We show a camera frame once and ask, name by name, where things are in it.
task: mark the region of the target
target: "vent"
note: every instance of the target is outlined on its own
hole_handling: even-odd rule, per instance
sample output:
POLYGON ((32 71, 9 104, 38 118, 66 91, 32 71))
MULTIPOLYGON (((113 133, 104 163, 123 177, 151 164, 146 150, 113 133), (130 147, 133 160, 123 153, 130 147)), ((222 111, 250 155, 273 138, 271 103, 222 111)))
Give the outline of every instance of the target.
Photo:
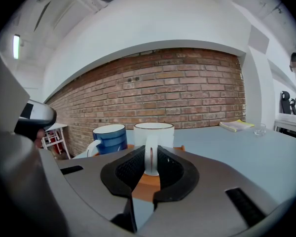
POLYGON ((37 23, 36 23, 36 25, 35 25, 34 32, 35 32, 36 28, 38 27, 38 25, 39 25, 39 23, 40 23, 40 20, 41 20, 41 18, 43 17, 43 15, 44 15, 44 13, 45 13, 45 11, 46 11, 46 9, 47 9, 47 7, 48 7, 49 5, 50 5, 50 2, 49 2, 47 5, 45 5, 44 9, 42 10, 42 12, 41 12, 41 14, 40 14, 40 16, 39 16, 39 18, 38 18, 38 21, 37 21, 37 23))
POLYGON ((254 226, 265 218, 263 212, 258 209, 240 188, 230 189, 225 192, 249 227, 254 226))
POLYGON ((77 165, 77 166, 72 166, 72 167, 68 167, 68 168, 62 168, 60 171, 63 173, 63 175, 67 175, 70 173, 77 172, 79 170, 83 170, 83 167, 77 165))

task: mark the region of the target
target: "ceiling light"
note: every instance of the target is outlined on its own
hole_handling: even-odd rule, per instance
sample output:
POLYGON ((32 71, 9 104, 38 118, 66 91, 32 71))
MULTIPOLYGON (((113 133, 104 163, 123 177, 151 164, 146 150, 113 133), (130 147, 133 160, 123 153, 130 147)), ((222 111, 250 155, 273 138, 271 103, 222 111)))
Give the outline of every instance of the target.
POLYGON ((19 46, 20 46, 20 35, 15 34, 13 36, 13 57, 19 59, 19 46))

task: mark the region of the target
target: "mug rim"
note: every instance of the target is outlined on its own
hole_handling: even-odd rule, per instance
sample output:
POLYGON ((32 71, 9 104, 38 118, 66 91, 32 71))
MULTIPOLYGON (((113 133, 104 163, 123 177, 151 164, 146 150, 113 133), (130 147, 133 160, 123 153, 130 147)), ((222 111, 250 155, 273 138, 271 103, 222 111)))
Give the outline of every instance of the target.
POLYGON ((125 125, 123 124, 108 124, 108 125, 103 125, 103 126, 100 126, 100 127, 97 127, 97 128, 94 128, 92 133, 95 133, 95 134, 107 134, 107 133, 112 133, 112 132, 118 132, 120 130, 123 130, 125 128, 125 125), (101 127, 104 127, 104 126, 114 126, 114 125, 122 125, 123 127, 119 130, 116 130, 116 131, 111 131, 111 132, 96 132, 95 130, 98 129, 98 128, 101 128, 101 127))
POLYGON ((169 129, 169 128, 172 128, 174 127, 174 125, 170 124, 170 123, 166 123, 166 122, 142 122, 142 123, 137 123, 134 125, 135 128, 138 128, 138 129, 146 129, 146 130, 159 130, 159 129, 169 129), (137 127, 138 124, 169 124, 170 127, 163 127, 163 128, 144 128, 144 127, 137 127))

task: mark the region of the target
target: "white mug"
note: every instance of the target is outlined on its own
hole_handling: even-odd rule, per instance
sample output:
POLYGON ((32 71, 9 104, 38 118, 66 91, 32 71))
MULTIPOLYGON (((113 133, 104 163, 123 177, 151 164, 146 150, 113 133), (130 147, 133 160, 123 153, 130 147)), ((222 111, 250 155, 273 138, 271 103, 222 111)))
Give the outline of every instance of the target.
POLYGON ((134 126, 135 146, 145 145, 145 174, 157 176, 158 145, 173 147, 174 126, 168 123, 140 123, 134 126))

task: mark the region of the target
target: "blue mug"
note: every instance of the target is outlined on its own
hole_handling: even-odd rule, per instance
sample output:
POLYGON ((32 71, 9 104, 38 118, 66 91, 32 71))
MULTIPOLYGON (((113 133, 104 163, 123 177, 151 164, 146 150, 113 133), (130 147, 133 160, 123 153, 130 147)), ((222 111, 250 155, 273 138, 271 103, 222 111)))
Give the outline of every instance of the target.
POLYGON ((87 157, 121 151, 127 148, 126 128, 122 124, 110 124, 93 130, 94 141, 88 146, 87 157))

